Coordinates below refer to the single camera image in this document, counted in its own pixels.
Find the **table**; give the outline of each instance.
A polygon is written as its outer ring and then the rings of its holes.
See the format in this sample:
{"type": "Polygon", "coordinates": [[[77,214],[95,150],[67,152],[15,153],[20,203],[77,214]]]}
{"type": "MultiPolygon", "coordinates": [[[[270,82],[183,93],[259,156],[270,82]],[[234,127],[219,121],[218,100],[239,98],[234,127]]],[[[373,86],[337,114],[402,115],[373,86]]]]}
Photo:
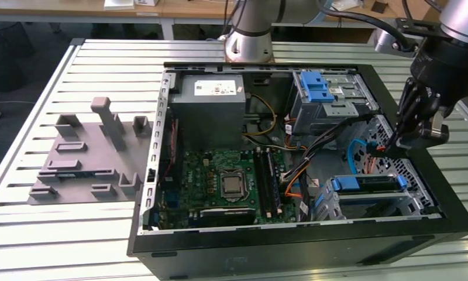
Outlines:
{"type": "MultiPolygon", "coordinates": [[[[402,0],[390,0],[386,12],[371,11],[374,0],[366,0],[366,9],[350,11],[367,13],[371,16],[394,22],[403,17],[402,0]]],[[[430,10],[422,0],[409,0],[413,15],[422,19],[430,10]]],[[[89,23],[158,23],[162,24],[166,40],[174,40],[175,24],[223,24],[225,0],[161,0],[157,6],[137,5],[133,10],[105,11],[105,0],[0,0],[0,21],[22,22],[89,22],[89,23]]],[[[327,17],[318,25],[337,27],[337,18],[327,17]]],[[[277,24],[277,26],[303,26],[277,24]]],[[[345,20],[345,28],[373,28],[365,22],[345,20]]]]}
{"type": "MultiPolygon", "coordinates": [[[[0,280],[157,280],[127,239],[134,202],[30,206],[28,192],[47,159],[59,114],[91,113],[97,96],[113,100],[122,121],[154,116],[166,61],[225,61],[222,44],[197,41],[87,40],[73,45],[0,165],[0,280]]],[[[275,43],[281,63],[374,65],[399,99],[411,60],[374,52],[366,44],[275,43]]],[[[447,144],[430,149],[468,210],[468,109],[446,121],[447,144]]],[[[468,280],[468,237],[438,244],[391,265],[239,276],[221,280],[468,280]]]]}

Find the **metal slat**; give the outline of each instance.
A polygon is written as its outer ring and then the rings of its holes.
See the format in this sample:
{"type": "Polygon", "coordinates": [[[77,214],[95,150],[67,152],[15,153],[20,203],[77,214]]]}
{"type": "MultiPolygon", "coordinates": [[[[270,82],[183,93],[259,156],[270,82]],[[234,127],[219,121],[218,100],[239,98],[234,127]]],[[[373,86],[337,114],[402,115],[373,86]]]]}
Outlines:
{"type": "Polygon", "coordinates": [[[81,50],[79,57],[223,57],[223,51],[81,50]]]}
{"type": "MultiPolygon", "coordinates": [[[[155,101],[139,101],[139,102],[111,102],[110,109],[114,113],[117,112],[153,112],[157,110],[155,101]]],[[[49,104],[46,106],[47,113],[90,113],[91,102],[62,102],[55,104],[49,104]]]]}
{"type": "Polygon", "coordinates": [[[61,92],[102,92],[102,91],[154,91],[162,86],[162,82],[65,82],[59,85],[61,92]]]}
{"type": "Polygon", "coordinates": [[[465,157],[437,157],[434,158],[439,168],[445,170],[467,170],[468,156],[465,157]]]}
{"type": "Polygon", "coordinates": [[[126,255],[127,246],[127,241],[110,241],[3,248],[0,270],[137,261],[126,255]]]}
{"type": "MultiPolygon", "coordinates": [[[[103,241],[103,240],[126,240],[129,238],[129,229],[133,225],[133,220],[129,219],[133,216],[133,211],[107,211],[113,213],[115,218],[125,217],[126,220],[107,220],[103,221],[105,217],[95,217],[98,220],[74,221],[69,224],[65,222],[46,223],[44,231],[39,232],[39,227],[35,224],[14,225],[0,227],[0,246],[15,245],[20,246],[24,244],[46,244],[46,243],[66,243],[66,242],[82,242],[82,241],[103,241]],[[101,231],[106,230],[110,233],[101,237],[101,231]]],[[[32,222],[32,220],[22,220],[26,215],[8,215],[7,217],[19,217],[19,221],[15,222],[32,222]]]]}
{"type": "MultiPolygon", "coordinates": [[[[118,113],[118,116],[121,117],[122,122],[133,122],[135,116],[147,116],[149,119],[153,121],[151,118],[155,118],[155,112],[147,112],[147,113],[118,113]]],[[[58,122],[61,114],[46,114],[40,122],[43,125],[55,125],[58,122]]],[[[90,122],[101,122],[101,117],[97,113],[81,113],[77,114],[78,119],[81,120],[82,123],[90,123],[90,122]]]]}
{"type": "MultiPolygon", "coordinates": [[[[223,61],[222,44],[206,42],[151,42],[147,40],[87,40],[74,58],[69,74],[49,98],[15,161],[0,183],[0,280],[125,279],[157,280],[147,268],[126,256],[134,202],[30,206],[26,204],[38,169],[46,161],[58,136],[53,125],[62,113],[78,114],[82,122],[101,122],[90,113],[97,96],[110,96],[113,110],[123,122],[134,116],[154,118],[163,63],[167,61],[223,61]],[[147,113],[129,108],[138,108],[147,113]]],[[[394,97],[399,99],[411,61],[378,55],[365,44],[275,43],[282,63],[363,63],[375,66],[394,97]]],[[[468,209],[468,121],[457,109],[447,118],[451,143],[430,149],[445,176],[468,209]]],[[[314,280],[354,276],[355,280],[419,279],[458,276],[468,280],[468,237],[439,244],[399,262],[374,267],[351,267],[306,272],[286,272],[235,279],[314,280]],[[431,270],[435,265],[441,270],[431,270]]],[[[233,277],[219,280],[234,280],[233,277]]]]}
{"type": "Polygon", "coordinates": [[[163,66],[71,66],[70,73],[162,73],[163,66]]]}
{"type": "MultiPolygon", "coordinates": [[[[298,52],[298,51],[293,51],[293,52],[279,52],[279,51],[274,51],[274,56],[277,58],[282,59],[321,59],[323,57],[330,57],[330,53],[329,52],[298,52]]],[[[339,60],[393,60],[395,62],[398,61],[403,61],[399,59],[399,57],[397,56],[391,56],[389,54],[379,54],[379,53],[333,53],[331,56],[334,59],[339,59],[339,60]]]]}
{"type": "Polygon", "coordinates": [[[134,210],[135,202],[114,203],[83,203],[83,204],[59,204],[59,205],[7,205],[0,206],[0,215],[12,214],[42,214],[61,212],[94,212],[106,210],[134,210]]]}
{"type": "MultiPolygon", "coordinates": [[[[135,44],[131,43],[86,43],[82,50],[166,50],[170,51],[170,47],[166,44],[135,44]]],[[[175,50],[185,51],[223,51],[222,44],[177,44],[174,45],[175,50]]]]}
{"type": "Polygon", "coordinates": [[[398,60],[377,60],[377,59],[362,59],[361,57],[349,59],[349,58],[334,58],[334,57],[322,57],[319,59],[314,58],[279,58],[277,57],[277,63],[338,63],[338,64],[371,64],[374,67],[409,67],[411,65],[410,61],[398,61],[398,60]]]}
{"type": "Polygon", "coordinates": [[[225,57],[78,57],[74,64],[93,64],[97,66],[111,64],[145,64],[145,65],[163,65],[167,62],[190,61],[190,62],[214,62],[221,63],[225,61],[225,57]]]}
{"type": "Polygon", "coordinates": [[[95,97],[109,97],[113,102],[118,101],[157,101],[159,91],[143,92],[65,92],[53,97],[53,102],[90,101],[95,97]]]}
{"type": "Polygon", "coordinates": [[[162,73],[71,73],[66,75],[65,82],[158,82],[162,76],[162,73]]]}
{"type": "Polygon", "coordinates": [[[0,281],[11,280],[94,280],[143,276],[146,281],[159,281],[141,262],[113,263],[110,265],[65,266],[34,270],[15,270],[0,273],[0,281]]]}

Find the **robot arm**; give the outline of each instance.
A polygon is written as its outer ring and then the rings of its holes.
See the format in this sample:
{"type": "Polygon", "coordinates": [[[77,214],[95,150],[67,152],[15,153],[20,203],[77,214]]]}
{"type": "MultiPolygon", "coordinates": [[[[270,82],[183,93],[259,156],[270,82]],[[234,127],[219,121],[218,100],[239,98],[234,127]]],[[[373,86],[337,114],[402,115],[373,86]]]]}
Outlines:
{"type": "Polygon", "coordinates": [[[405,34],[425,40],[402,94],[397,130],[385,151],[393,158],[402,157],[406,149],[449,141],[445,118],[459,100],[468,97],[468,0],[451,0],[441,20],[397,20],[405,34]]]}
{"type": "Polygon", "coordinates": [[[398,28],[359,13],[338,12],[325,0],[239,0],[234,28],[227,36],[226,55],[234,62],[273,60],[270,27],[274,22],[309,23],[326,14],[374,24],[391,36],[389,47],[415,52],[398,110],[398,124],[385,152],[374,156],[406,157],[406,150],[429,148],[449,141],[443,125],[461,99],[468,97],[468,0],[451,0],[442,23],[398,19],[398,28]],[[418,46],[403,34],[423,37],[418,46]]]}

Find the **ram slot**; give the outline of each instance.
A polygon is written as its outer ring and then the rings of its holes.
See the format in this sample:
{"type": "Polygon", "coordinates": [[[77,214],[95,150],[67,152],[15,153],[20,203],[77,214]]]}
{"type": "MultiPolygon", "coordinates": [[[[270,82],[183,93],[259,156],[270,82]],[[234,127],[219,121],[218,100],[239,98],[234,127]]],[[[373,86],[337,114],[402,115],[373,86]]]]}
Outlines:
{"type": "Polygon", "coordinates": [[[279,180],[278,180],[278,176],[277,176],[277,166],[274,164],[274,156],[273,156],[273,152],[270,149],[267,149],[267,161],[269,161],[269,170],[270,170],[270,174],[269,174],[269,184],[270,184],[270,188],[273,190],[273,200],[274,200],[274,208],[277,211],[277,214],[282,214],[283,210],[282,210],[282,198],[279,196],[279,180]]]}
{"type": "Polygon", "coordinates": [[[266,190],[267,190],[267,199],[270,201],[269,206],[271,210],[273,217],[278,215],[278,206],[277,206],[277,197],[273,191],[273,177],[274,169],[271,169],[270,163],[270,152],[263,152],[263,167],[265,167],[265,179],[266,179],[266,190]]]}
{"type": "Polygon", "coordinates": [[[266,182],[266,169],[263,154],[261,149],[254,149],[254,165],[255,165],[255,178],[257,178],[257,189],[259,190],[259,204],[261,213],[265,217],[271,218],[271,203],[269,197],[269,186],[266,182]]]}

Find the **metal chassis frame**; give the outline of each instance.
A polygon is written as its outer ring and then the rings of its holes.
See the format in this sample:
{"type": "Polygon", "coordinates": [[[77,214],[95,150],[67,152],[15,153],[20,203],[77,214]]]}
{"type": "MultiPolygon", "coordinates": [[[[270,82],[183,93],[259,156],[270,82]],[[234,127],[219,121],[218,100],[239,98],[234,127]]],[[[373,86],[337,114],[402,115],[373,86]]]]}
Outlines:
{"type": "MultiPolygon", "coordinates": [[[[221,71],[222,67],[231,66],[227,63],[170,63],[166,67],[186,66],[215,67],[221,71]]],[[[390,92],[378,76],[373,66],[362,64],[330,65],[330,64],[235,64],[237,67],[261,66],[267,69],[277,67],[299,67],[299,68],[357,68],[357,73],[362,75],[365,83],[381,105],[385,117],[394,127],[397,122],[397,103],[390,92]]],[[[317,223],[309,227],[277,228],[277,229],[243,229],[226,232],[194,232],[175,233],[163,235],[139,235],[139,209],[141,201],[135,207],[135,216],[133,219],[133,230],[130,238],[129,254],[143,252],[177,251],[186,249],[225,248],[255,245],[278,245],[286,243],[317,242],[341,239],[361,239],[373,237],[401,237],[413,235],[414,239],[419,237],[431,237],[430,242],[423,244],[423,248],[435,242],[451,241],[468,235],[468,212],[457,197],[451,185],[449,184],[442,171],[439,170],[433,157],[426,149],[410,151],[407,154],[413,165],[425,181],[430,190],[433,199],[438,202],[438,207],[445,217],[434,220],[422,221],[391,221],[378,222],[375,224],[343,224],[343,225],[321,225],[317,223]]],[[[399,260],[414,251],[406,249],[391,261],[399,260]]]]}

